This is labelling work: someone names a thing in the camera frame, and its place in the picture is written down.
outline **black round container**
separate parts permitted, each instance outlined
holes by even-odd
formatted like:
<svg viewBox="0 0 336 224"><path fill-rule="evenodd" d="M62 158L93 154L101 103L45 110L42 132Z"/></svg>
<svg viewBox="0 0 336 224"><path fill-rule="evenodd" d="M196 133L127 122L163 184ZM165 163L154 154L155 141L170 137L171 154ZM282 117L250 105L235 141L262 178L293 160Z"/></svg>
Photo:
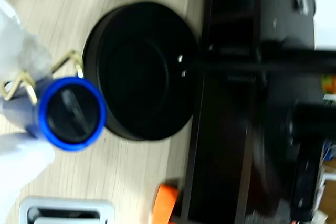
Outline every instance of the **black round container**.
<svg viewBox="0 0 336 224"><path fill-rule="evenodd" d="M107 13L83 53L85 77L107 104L106 127L131 140L179 131L192 115L195 87L182 65L197 51L188 25L163 5L140 2Z"/></svg>

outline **black cylinder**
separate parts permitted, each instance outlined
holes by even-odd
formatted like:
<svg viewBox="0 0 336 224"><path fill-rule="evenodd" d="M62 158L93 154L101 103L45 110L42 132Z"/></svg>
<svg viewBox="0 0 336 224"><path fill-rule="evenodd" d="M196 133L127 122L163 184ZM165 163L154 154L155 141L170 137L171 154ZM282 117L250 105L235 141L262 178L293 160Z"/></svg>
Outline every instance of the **black cylinder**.
<svg viewBox="0 0 336 224"><path fill-rule="evenodd" d="M335 140L336 108L297 104L292 111L289 131L294 140Z"/></svg>

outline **orange tape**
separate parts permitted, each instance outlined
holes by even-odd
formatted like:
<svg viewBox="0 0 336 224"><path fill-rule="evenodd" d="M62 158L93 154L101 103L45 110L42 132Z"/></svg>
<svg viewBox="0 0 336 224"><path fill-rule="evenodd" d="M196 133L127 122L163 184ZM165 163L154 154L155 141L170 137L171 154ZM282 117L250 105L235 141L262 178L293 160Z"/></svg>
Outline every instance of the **orange tape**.
<svg viewBox="0 0 336 224"><path fill-rule="evenodd" d="M179 191L173 187L161 185L157 191L153 207L153 224L173 224L169 222Z"/></svg>

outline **wood grain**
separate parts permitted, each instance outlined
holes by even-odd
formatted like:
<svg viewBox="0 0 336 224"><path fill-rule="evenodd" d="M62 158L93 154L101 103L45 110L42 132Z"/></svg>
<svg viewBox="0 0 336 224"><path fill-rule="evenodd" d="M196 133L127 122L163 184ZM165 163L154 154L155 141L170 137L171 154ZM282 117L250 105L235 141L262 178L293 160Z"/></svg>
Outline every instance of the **wood grain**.
<svg viewBox="0 0 336 224"><path fill-rule="evenodd" d="M92 27L107 11L137 0L8 0L23 25L36 34L53 55L53 61L69 49L82 50ZM199 32L202 1L154 0L188 19ZM56 75L72 75L66 65ZM17 131L0 118L1 133ZM116 208L116 224L148 223L159 183L181 177L190 137L190 123L170 139L131 142L104 131L96 144L78 153L56 150L56 160L22 189L8 216L18 223L18 207L28 195L107 199Z"/></svg>
<svg viewBox="0 0 336 224"><path fill-rule="evenodd" d="M327 161L323 164L334 170L336 169L336 160ZM326 187L319 208L328 215L327 224L336 224L336 181L326 181L325 184Z"/></svg>

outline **blue bottle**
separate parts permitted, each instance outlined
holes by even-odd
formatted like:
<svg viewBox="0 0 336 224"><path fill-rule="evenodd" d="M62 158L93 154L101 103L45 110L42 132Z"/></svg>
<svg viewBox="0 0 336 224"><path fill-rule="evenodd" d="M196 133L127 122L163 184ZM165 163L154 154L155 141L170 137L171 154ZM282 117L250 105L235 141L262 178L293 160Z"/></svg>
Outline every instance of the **blue bottle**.
<svg viewBox="0 0 336 224"><path fill-rule="evenodd" d="M0 113L36 138L46 138L56 147L79 151L96 141L106 122L106 107L98 89L78 77L44 78L36 83L37 103L19 88L6 101L0 98Z"/></svg>

